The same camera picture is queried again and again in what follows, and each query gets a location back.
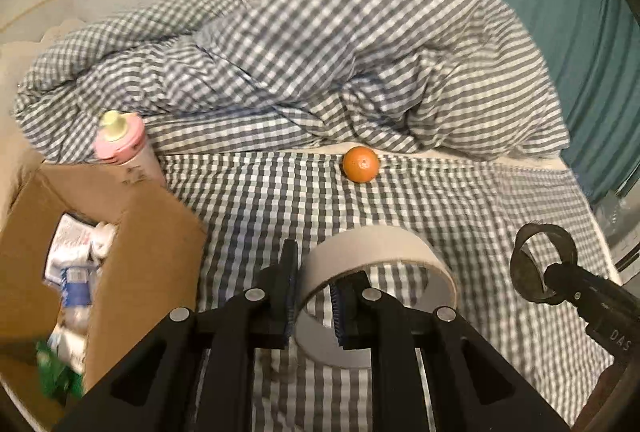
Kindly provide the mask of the white tape roll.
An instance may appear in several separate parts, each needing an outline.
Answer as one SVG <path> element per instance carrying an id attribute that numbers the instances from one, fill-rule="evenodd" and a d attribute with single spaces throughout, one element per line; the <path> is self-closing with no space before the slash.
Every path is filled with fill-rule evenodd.
<path id="1" fill-rule="evenodd" d="M 459 288 L 448 266 L 431 247 L 409 230 L 394 226 L 363 226 L 337 233 L 314 247 L 303 259 L 297 282 L 294 339 L 315 363 L 338 369 L 371 367 L 363 350 L 345 351 L 334 331 L 311 317 L 306 305 L 337 279 L 384 264 L 412 264 L 430 273 L 427 287 L 414 307 L 431 313 L 441 306 L 458 306 Z"/>

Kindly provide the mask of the brown cardboard box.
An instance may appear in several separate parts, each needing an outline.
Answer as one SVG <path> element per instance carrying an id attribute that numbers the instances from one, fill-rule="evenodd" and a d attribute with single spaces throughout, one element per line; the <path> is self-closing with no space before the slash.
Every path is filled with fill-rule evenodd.
<path id="1" fill-rule="evenodd" d="M 92 388 L 173 308 L 194 308 L 206 232 L 156 181 L 111 165 L 43 165 L 32 173 L 1 232 L 1 382 L 47 431 L 67 412 L 44 396 L 35 343 L 58 322 L 61 296 L 43 281 L 65 213 L 115 225 L 88 332 Z"/>

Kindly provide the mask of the green packet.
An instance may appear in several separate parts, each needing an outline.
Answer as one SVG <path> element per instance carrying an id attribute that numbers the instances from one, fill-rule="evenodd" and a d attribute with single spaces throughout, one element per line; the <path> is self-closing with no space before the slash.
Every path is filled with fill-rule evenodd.
<path id="1" fill-rule="evenodd" d="M 65 405 L 67 400 L 80 400 L 84 395 L 82 377 L 54 354 L 46 342 L 36 342 L 36 363 L 42 394 Z"/>

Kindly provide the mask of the blue labelled bottle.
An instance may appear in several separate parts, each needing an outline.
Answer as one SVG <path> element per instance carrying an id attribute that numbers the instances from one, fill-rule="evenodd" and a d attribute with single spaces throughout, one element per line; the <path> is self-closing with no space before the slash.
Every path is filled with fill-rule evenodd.
<path id="1" fill-rule="evenodd" d="M 61 269 L 64 325 L 82 334 L 87 331 L 91 316 L 93 278 L 92 266 L 70 265 Z"/>

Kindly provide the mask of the grey checked bed sheet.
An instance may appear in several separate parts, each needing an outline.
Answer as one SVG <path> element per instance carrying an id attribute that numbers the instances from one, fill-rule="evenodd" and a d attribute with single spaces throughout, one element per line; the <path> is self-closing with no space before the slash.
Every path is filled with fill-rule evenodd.
<path id="1" fill-rule="evenodd" d="M 568 422 L 611 356 L 587 336 L 573 306 L 526 302 L 511 283 L 518 230 L 563 227 L 581 267 L 608 277 L 612 261 L 569 170 L 385 155 L 378 177 L 355 184 L 335 153 L 165 155 L 168 186 L 208 236 L 198 308 L 224 305 L 293 239 L 302 253 L 352 227 L 386 225 L 428 241 L 460 289 L 462 316 Z"/>

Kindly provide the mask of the white red packet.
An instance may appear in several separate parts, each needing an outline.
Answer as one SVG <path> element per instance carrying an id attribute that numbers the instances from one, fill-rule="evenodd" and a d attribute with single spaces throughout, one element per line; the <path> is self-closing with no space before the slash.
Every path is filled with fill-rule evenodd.
<path id="1" fill-rule="evenodd" d="M 80 265 L 100 268 L 110 254 L 117 226 L 98 222 L 90 225 L 64 213 L 55 228 L 43 268 L 43 280 L 50 285 L 62 282 L 62 269 Z"/>

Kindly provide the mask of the pink lidded cup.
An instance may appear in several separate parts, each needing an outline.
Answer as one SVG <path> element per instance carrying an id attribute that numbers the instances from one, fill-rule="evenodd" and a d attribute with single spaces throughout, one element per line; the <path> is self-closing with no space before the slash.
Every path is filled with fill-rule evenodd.
<path id="1" fill-rule="evenodd" d="M 137 113 L 105 112 L 94 137 L 93 151 L 99 161 L 125 166 L 162 186 L 166 185 L 144 122 Z"/>

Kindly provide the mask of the orange mandarin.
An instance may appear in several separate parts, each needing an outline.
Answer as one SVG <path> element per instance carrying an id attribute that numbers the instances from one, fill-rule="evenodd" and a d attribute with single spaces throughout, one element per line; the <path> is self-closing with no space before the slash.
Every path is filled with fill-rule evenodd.
<path id="1" fill-rule="evenodd" d="M 380 159 L 370 148 L 357 146 L 349 149 L 342 158 L 344 175 L 354 183 L 370 183 L 378 176 Z"/>

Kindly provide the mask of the teal curtain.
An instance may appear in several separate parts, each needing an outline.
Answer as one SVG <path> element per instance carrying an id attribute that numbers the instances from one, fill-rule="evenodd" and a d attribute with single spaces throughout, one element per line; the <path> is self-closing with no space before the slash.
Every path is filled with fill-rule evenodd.
<path id="1" fill-rule="evenodd" d="M 505 0 L 546 58 L 592 203 L 639 180 L 639 25 L 626 0 Z"/>

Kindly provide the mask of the grey checked duvet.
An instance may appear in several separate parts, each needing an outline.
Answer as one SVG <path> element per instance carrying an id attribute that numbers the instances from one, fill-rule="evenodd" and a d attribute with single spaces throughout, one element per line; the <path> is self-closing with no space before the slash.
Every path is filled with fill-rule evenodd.
<path id="1" fill-rule="evenodd" d="M 160 155 L 360 141 L 495 160 L 570 143 L 503 0 L 158 0 L 58 40 L 13 107 L 55 163 L 89 160 L 107 111 L 141 115 Z"/>

